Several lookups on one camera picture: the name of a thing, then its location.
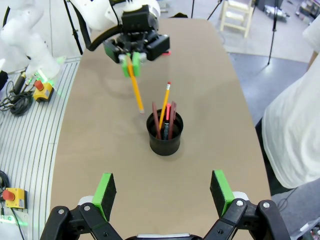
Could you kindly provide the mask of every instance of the corrugated metal panel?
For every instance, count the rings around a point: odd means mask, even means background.
[[[49,103],[33,102],[23,116],[5,112],[0,119],[0,169],[11,185],[28,192],[27,239],[40,238],[50,213],[52,176],[57,143],[72,83],[80,58],[71,58],[63,66],[60,80]],[[14,82],[19,74],[9,76]]]

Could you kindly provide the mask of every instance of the table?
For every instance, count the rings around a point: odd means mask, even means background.
[[[254,125],[213,26],[202,19],[161,19],[160,32],[170,35],[172,54],[141,68],[146,114],[139,114],[130,79],[102,46],[86,51],[57,147],[51,207],[73,209],[95,193],[103,173],[112,172],[117,195],[110,222],[123,239],[138,233],[204,236],[218,219],[209,190],[213,169],[223,169],[232,190],[253,203],[270,198]],[[163,157],[150,149],[146,120],[152,101],[161,106],[168,81],[184,128],[179,150]],[[250,239],[249,233],[235,239]]]

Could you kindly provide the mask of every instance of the white wall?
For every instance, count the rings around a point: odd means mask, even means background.
[[[0,0],[0,25],[2,26],[3,18],[8,6],[8,2],[13,0]],[[53,49],[53,56],[67,56],[78,57],[80,56],[76,41],[72,35],[72,28],[68,19],[63,0],[34,0],[35,4],[44,9],[43,17],[33,28],[40,34],[42,39],[48,45],[49,50]],[[51,22],[52,22],[52,43],[51,43],[51,27],[49,15],[49,3],[51,1]],[[77,16],[73,7],[68,3],[71,17],[75,29],[80,29]],[[11,10],[9,13],[8,21],[15,15],[15,11]],[[84,50],[84,41],[81,32],[78,32],[79,40]],[[22,69],[28,65],[27,57],[19,52],[15,47],[9,47],[0,40],[0,59],[5,58],[6,64],[3,68],[6,72],[13,72]]]

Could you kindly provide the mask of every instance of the black cup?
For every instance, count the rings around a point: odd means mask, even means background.
[[[161,109],[157,110],[157,115],[159,119],[161,115]],[[169,156],[174,154],[180,146],[180,136],[182,130],[184,129],[184,122],[181,116],[176,112],[175,120],[173,121],[172,139],[170,140],[156,138],[157,131],[153,113],[151,113],[146,120],[146,129],[149,133],[149,143],[151,149],[158,155]],[[161,137],[163,137],[163,135],[164,128],[161,129]]]

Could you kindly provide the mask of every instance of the white shirt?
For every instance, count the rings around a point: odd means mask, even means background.
[[[303,36],[320,52],[320,16]],[[303,77],[266,108],[262,139],[274,174],[285,188],[320,178],[320,54]]]

